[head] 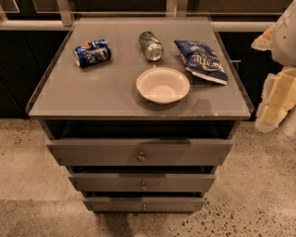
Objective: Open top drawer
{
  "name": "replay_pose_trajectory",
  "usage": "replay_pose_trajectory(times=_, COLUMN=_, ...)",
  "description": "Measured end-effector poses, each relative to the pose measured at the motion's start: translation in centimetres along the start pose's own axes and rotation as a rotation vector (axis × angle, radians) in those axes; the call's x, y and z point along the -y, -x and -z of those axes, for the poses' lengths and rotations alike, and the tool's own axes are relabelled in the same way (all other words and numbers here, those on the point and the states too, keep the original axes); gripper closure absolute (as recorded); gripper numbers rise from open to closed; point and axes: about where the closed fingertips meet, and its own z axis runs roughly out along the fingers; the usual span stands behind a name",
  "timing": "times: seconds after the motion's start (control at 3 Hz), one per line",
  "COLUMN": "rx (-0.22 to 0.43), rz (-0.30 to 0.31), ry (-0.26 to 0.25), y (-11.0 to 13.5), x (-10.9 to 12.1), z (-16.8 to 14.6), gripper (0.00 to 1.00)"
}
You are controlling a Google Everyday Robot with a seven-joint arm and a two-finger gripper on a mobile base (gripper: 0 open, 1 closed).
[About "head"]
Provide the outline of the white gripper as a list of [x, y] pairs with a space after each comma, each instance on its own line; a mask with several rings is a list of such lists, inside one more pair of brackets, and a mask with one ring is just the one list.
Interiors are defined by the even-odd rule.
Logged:
[[296, 106], [296, 13], [267, 28], [252, 48], [271, 50], [273, 60], [284, 66], [278, 74], [267, 75], [256, 114], [256, 129], [272, 132]]

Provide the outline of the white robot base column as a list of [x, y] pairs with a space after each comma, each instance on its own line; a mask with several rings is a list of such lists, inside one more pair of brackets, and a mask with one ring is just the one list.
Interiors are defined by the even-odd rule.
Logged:
[[296, 106], [288, 113], [280, 125], [280, 130], [288, 137], [292, 137], [296, 133]]

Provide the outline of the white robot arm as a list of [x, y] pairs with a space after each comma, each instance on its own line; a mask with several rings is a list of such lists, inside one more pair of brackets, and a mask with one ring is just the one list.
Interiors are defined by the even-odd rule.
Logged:
[[280, 127], [287, 136], [296, 133], [296, 0], [277, 22], [252, 43], [256, 50], [270, 50], [274, 61], [283, 66], [264, 81], [255, 127], [272, 132]]

